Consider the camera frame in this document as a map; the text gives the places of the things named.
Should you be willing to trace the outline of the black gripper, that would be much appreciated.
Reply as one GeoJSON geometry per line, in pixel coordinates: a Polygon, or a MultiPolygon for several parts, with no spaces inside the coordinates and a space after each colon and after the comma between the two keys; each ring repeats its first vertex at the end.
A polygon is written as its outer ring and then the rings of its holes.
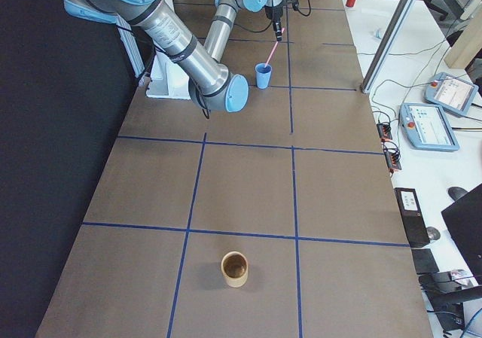
{"type": "Polygon", "coordinates": [[[274,7],[265,6],[264,11],[265,11],[266,17],[273,24],[273,31],[275,33],[276,40],[281,41],[282,35],[283,35],[283,32],[284,32],[284,29],[282,27],[282,22],[281,22],[282,6],[281,5],[277,5],[277,6],[274,6],[274,7]]]}

